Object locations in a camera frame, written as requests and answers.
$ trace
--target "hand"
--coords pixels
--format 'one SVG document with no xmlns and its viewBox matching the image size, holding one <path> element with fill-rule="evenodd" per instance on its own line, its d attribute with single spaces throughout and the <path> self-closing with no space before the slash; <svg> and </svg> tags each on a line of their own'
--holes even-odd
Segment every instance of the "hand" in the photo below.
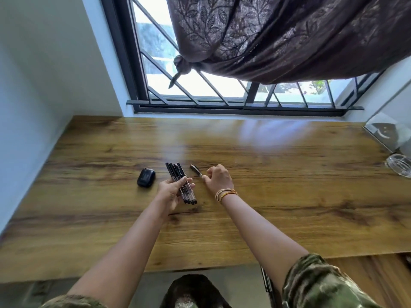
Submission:
<svg viewBox="0 0 411 308">
<path fill-rule="evenodd" d="M 210 167 L 207 175 L 203 175 L 203 181 L 214 195 L 221 189 L 234 189 L 229 171 L 221 164 Z"/>
<path fill-rule="evenodd" d="M 177 207 L 178 202 L 182 200 L 180 188 L 186 181 L 190 184 L 191 189 L 196 186 L 191 183 L 193 179 L 187 178 L 186 176 L 176 182 L 173 182 L 172 179 L 168 179 L 158 184 L 157 195 L 153 202 L 162 204 L 164 214 L 168 215 L 172 212 Z"/>
</svg>

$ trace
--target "leaf pattern curtain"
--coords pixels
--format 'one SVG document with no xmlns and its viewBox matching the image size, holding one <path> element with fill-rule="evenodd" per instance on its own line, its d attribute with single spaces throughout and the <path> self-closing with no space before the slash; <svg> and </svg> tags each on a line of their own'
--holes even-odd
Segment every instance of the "leaf pattern curtain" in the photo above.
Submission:
<svg viewBox="0 0 411 308">
<path fill-rule="evenodd" d="M 411 55 L 411 0 L 167 0 L 192 68 L 275 84 L 379 72 Z"/>
</svg>

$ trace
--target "camouflage sleeve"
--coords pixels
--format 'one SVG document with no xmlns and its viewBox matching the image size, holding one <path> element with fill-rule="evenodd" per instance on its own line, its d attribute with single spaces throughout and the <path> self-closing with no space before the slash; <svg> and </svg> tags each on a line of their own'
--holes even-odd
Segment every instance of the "camouflage sleeve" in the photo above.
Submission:
<svg viewBox="0 0 411 308">
<path fill-rule="evenodd" d="M 50 299 L 41 308 L 107 308 L 90 297 L 81 295 L 62 295 Z"/>
<path fill-rule="evenodd" d="M 284 308 L 381 308 L 338 267 L 317 254 L 300 258 L 287 274 Z"/>
</svg>

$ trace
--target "bracelet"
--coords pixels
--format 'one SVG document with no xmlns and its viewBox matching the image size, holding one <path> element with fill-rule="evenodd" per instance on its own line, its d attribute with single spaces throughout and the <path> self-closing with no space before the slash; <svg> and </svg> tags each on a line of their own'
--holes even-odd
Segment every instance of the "bracelet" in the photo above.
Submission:
<svg viewBox="0 0 411 308">
<path fill-rule="evenodd" d="M 234 189 L 230 189 L 230 188 L 224 188 L 224 189 L 220 189 L 219 191 L 217 191 L 217 193 L 215 194 L 215 199 L 218 201 L 218 202 L 220 202 L 219 200 L 218 200 L 218 197 L 220 196 L 220 194 L 222 193 L 222 192 L 224 192 L 224 191 L 235 191 Z"/>
<path fill-rule="evenodd" d="M 226 193 L 224 193 L 221 197 L 220 197 L 220 204 L 221 204 L 221 201 L 223 200 L 223 197 L 225 197 L 226 195 L 230 195 L 230 194 L 232 194 L 232 195 L 238 195 L 238 193 L 237 193 L 237 191 L 227 191 Z"/>
</svg>

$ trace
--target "curtain knot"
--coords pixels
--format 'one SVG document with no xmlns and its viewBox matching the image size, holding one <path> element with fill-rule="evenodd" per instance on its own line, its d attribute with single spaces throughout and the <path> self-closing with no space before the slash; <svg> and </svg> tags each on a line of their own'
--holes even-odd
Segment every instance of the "curtain knot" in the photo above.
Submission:
<svg viewBox="0 0 411 308">
<path fill-rule="evenodd" d="M 191 63 L 188 62 L 187 60 L 185 60 L 183 58 L 183 56 L 181 55 L 177 55 L 174 58 L 174 65 L 177 68 L 177 73 L 174 75 L 174 77 L 172 78 L 170 85 L 168 86 L 168 88 L 172 88 L 174 86 L 174 84 L 176 83 L 177 79 L 182 75 L 182 74 L 188 74 L 190 73 L 192 66 Z"/>
</svg>

